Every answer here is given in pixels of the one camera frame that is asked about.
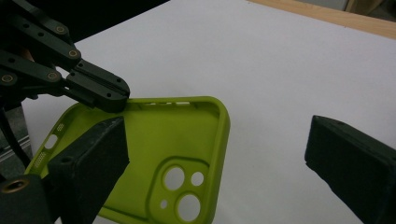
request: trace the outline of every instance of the cable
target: cable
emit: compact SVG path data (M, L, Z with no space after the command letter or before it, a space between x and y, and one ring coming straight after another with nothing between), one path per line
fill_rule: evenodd
M29 163L30 159L26 155L26 153L21 148L18 140L16 139L14 132L12 132L11 127L9 126L8 119L6 116L6 111L3 107L0 109L0 128L3 132L4 137L7 139L9 146L14 151L15 155L22 161L24 167L26 168Z
M3 181L6 181L6 178L0 174L0 183L2 183Z

